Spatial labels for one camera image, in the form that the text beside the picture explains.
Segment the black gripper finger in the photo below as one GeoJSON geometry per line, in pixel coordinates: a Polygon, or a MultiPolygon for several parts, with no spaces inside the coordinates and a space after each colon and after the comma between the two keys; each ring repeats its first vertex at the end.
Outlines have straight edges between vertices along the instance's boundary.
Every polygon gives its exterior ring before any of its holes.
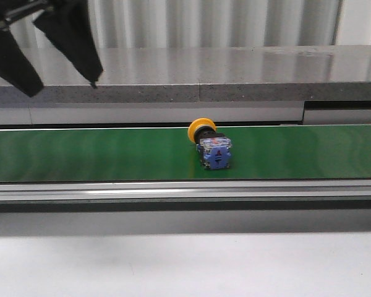
{"type": "Polygon", "coordinates": [[[0,77],[29,97],[43,89],[43,83],[19,48],[10,31],[0,29],[0,77]]]}
{"type": "Polygon", "coordinates": [[[88,2],[48,1],[33,24],[96,88],[103,66],[92,36],[88,2]]]}

